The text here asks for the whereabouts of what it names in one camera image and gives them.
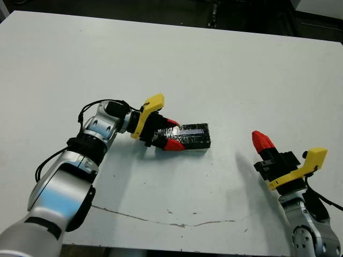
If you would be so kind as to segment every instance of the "white table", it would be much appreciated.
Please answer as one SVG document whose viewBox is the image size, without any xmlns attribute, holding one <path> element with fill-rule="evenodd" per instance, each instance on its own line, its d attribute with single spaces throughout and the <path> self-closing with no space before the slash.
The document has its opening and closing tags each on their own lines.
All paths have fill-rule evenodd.
<svg viewBox="0 0 343 257">
<path fill-rule="evenodd" d="M 309 182 L 342 204 L 342 83 L 339 43 L 14 12 L 0 25 L 0 231 L 26 214 L 37 165 L 76 135 L 84 104 L 140 107 L 162 92 L 165 117 L 209 123 L 210 150 L 156 151 L 119 134 L 95 183 L 98 207 L 64 242 L 291 255 L 278 195 L 253 168 L 251 132 L 299 159 L 328 148 Z M 343 242 L 342 213 L 328 209 Z"/>
</svg>

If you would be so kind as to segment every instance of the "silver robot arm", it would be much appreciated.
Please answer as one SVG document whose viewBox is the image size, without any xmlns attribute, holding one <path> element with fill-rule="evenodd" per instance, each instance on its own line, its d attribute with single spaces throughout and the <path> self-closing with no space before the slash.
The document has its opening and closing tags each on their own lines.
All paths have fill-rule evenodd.
<svg viewBox="0 0 343 257">
<path fill-rule="evenodd" d="M 338 237 L 330 226 L 330 216 L 324 204 L 343 207 L 315 192 L 308 184 L 308 177 L 319 170 L 325 160 L 327 149 L 312 148 L 303 154 L 300 162 L 292 152 L 280 153 L 268 136 L 259 131 L 252 133 L 252 142 L 263 159 L 255 163 L 255 169 L 269 188 L 281 195 L 279 202 L 292 229 L 292 243 L 298 257 L 340 257 Z"/>
<path fill-rule="evenodd" d="M 95 195 L 92 186 L 107 149 L 117 132 L 124 133 L 132 114 L 108 114 L 104 101 L 96 115 L 83 126 L 83 133 L 68 141 L 68 147 L 39 180 L 29 197 L 29 213 L 0 235 L 0 256 L 59 256 L 63 235 L 84 221 Z"/>
<path fill-rule="evenodd" d="M 292 229 L 293 247 L 299 257 L 339 257 L 338 237 L 330 226 L 325 206 L 311 190 L 295 191 L 279 198 Z"/>
</svg>

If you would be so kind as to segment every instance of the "black box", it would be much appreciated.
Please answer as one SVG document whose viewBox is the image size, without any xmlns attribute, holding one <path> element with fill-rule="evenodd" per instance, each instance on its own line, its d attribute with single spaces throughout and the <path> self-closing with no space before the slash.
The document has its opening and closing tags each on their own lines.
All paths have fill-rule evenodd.
<svg viewBox="0 0 343 257">
<path fill-rule="evenodd" d="M 208 124 L 188 124 L 158 130 L 159 137 L 175 139 L 183 144 L 185 150 L 207 149 L 211 146 Z"/>
</svg>

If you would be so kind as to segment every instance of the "dark floor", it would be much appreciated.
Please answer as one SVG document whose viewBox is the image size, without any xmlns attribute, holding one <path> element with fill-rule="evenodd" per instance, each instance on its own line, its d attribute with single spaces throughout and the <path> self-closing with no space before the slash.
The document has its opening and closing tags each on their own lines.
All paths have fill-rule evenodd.
<svg viewBox="0 0 343 257">
<path fill-rule="evenodd" d="M 25 10 L 343 42 L 343 21 L 295 12 L 289 0 L 4 0 Z"/>
</svg>

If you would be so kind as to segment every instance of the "cable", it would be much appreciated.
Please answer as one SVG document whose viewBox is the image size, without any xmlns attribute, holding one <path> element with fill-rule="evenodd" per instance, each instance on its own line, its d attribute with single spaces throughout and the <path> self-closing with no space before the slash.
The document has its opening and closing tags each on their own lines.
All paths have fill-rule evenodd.
<svg viewBox="0 0 343 257">
<path fill-rule="evenodd" d="M 313 175 L 313 173 L 311 175 L 309 175 L 309 176 L 305 176 L 305 184 L 306 184 L 308 190 L 310 190 L 312 193 L 314 193 L 316 196 L 318 196 L 318 198 L 320 198 L 323 202 L 326 202 L 328 205 L 333 205 L 337 209 L 343 211 L 343 207 L 341 205 L 338 205 L 337 203 L 334 203 L 334 202 L 330 201 L 329 199 L 323 197 L 321 194 L 319 194 L 316 191 L 314 191 L 312 189 L 312 187 L 310 187 L 309 183 L 307 182 L 307 179 L 308 179 L 308 177 L 311 177 L 312 175 Z"/>
<path fill-rule="evenodd" d="M 45 166 L 45 164 L 47 164 L 56 155 L 59 155 L 60 153 L 64 152 L 67 149 L 68 149 L 68 146 L 64 147 L 62 150 L 59 150 L 58 152 L 54 153 L 52 156 L 50 156 L 44 162 L 42 162 L 41 165 L 38 166 L 38 168 L 36 169 L 36 173 L 35 173 L 36 182 L 38 182 L 41 179 L 41 172 L 42 172 L 42 169 Z"/>
<path fill-rule="evenodd" d="M 80 130 L 79 130 L 79 134 L 82 134 L 83 133 L 83 122 L 84 122 L 84 113 L 90 108 L 92 107 L 93 105 L 97 104 L 97 103 L 101 103 L 103 101 L 113 101 L 113 102 L 117 102 L 117 103 L 120 103 L 122 105 L 125 105 L 127 106 L 128 108 L 130 108 L 130 110 L 134 110 L 134 111 L 139 111 L 131 106 L 129 106 L 128 103 L 126 103 L 125 101 L 123 100 L 112 100 L 112 99 L 103 99 L 103 100 L 98 100 L 98 101 L 95 101 L 95 102 L 92 102 L 92 103 L 89 103 L 87 105 L 85 105 L 82 109 L 81 109 L 81 112 L 79 113 L 78 115 L 78 120 L 77 122 L 80 123 Z M 41 172 L 42 172 L 42 169 L 43 167 L 52 159 L 54 158 L 55 156 L 59 155 L 60 153 L 64 152 L 65 150 L 68 149 L 68 146 L 67 147 L 64 147 L 62 150 L 59 150 L 58 152 L 54 153 L 52 156 L 50 156 L 49 158 L 47 158 L 44 162 L 42 162 L 36 169 L 36 172 L 35 172 L 35 180 L 36 182 L 38 182 L 40 179 L 41 179 Z"/>
</svg>

